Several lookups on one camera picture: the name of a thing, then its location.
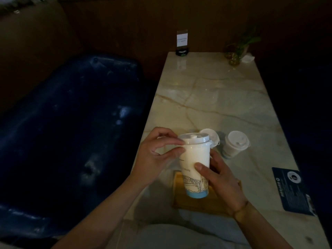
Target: person's left hand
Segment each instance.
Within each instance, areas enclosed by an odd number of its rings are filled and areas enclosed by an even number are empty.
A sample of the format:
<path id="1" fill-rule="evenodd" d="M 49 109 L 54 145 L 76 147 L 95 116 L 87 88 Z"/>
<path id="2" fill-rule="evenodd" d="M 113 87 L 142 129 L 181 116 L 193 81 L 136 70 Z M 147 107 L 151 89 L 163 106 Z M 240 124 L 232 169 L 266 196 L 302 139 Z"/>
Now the person's left hand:
<path id="1" fill-rule="evenodd" d="M 131 176 L 134 177 L 135 180 L 143 183 L 144 186 L 153 183 L 170 161 L 185 152 L 183 147 L 176 147 L 160 155 L 156 152 L 156 149 L 164 147 L 165 145 L 184 144 L 185 142 L 179 139 L 169 128 L 155 127 L 139 147 Z"/>

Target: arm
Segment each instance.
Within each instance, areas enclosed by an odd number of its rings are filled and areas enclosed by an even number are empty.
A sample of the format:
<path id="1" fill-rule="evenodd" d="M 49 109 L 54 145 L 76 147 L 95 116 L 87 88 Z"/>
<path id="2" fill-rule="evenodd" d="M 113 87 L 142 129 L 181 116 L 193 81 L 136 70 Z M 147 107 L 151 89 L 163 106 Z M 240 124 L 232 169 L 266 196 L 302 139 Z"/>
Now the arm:
<path id="1" fill-rule="evenodd" d="M 292 249 L 243 194 L 237 179 L 221 156 L 211 149 L 210 167 L 196 163 L 196 170 L 210 181 L 227 213 L 234 217 L 254 249 Z"/>
<path id="2" fill-rule="evenodd" d="M 157 179 L 170 161 L 185 151 L 184 148 L 177 147 L 163 155 L 156 152 L 157 148 L 168 144 L 183 145 L 184 141 L 178 139 L 170 129 L 154 128 L 139 147 L 130 176 L 52 248 L 105 248 L 113 231 L 139 193 Z"/>

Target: hand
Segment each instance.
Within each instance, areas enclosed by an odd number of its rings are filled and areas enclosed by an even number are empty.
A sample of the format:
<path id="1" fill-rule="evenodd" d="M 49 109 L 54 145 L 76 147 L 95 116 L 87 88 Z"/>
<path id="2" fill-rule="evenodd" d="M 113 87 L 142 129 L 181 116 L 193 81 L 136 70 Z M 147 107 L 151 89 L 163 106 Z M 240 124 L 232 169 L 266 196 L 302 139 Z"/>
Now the hand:
<path id="1" fill-rule="evenodd" d="M 169 128 L 155 127 L 139 147 L 135 166 L 131 176 L 147 186 L 153 183 L 166 165 L 185 152 L 185 148 L 177 147 L 160 155 L 157 148 L 165 145 L 184 145 L 185 142 Z"/>
<path id="2" fill-rule="evenodd" d="M 234 217 L 235 213 L 248 204 L 248 200 L 242 192 L 238 180 L 217 151 L 211 149 L 210 156 L 212 157 L 210 159 L 210 168 L 218 173 L 213 172 L 202 163 L 196 163 L 195 168 L 210 181 L 210 185 L 222 200 L 225 210 L 230 216 Z"/>

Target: bridge illustration on cup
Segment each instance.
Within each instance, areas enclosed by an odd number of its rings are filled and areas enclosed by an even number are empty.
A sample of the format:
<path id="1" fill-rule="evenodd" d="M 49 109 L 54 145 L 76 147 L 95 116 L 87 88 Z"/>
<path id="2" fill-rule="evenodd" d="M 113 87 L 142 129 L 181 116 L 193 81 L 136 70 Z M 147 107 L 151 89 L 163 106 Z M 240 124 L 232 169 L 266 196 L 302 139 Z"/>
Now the bridge illustration on cup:
<path id="1" fill-rule="evenodd" d="M 209 183 L 205 177 L 201 176 L 201 179 L 193 179 L 189 176 L 182 175 L 183 183 L 185 184 L 186 190 L 194 193 L 202 192 L 208 189 Z"/>

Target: white paper cup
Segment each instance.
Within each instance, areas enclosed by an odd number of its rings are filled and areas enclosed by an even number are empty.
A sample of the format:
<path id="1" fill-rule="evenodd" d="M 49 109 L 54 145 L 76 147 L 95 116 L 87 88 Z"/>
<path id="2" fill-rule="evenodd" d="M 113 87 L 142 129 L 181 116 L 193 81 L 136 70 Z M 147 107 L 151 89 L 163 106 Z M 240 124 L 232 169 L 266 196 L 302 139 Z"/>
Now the white paper cup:
<path id="1" fill-rule="evenodd" d="M 225 137 L 222 156 L 226 159 L 235 157 L 238 153 L 250 146 L 248 137 L 240 131 L 232 131 Z"/>
<path id="2" fill-rule="evenodd" d="M 186 151 L 180 156 L 180 165 L 186 193 L 189 197 L 203 198 L 209 193 L 208 180 L 195 169 L 195 163 L 200 162 L 210 167 L 210 145 L 212 141 L 206 133 L 182 134 L 180 139 L 186 142 Z"/>

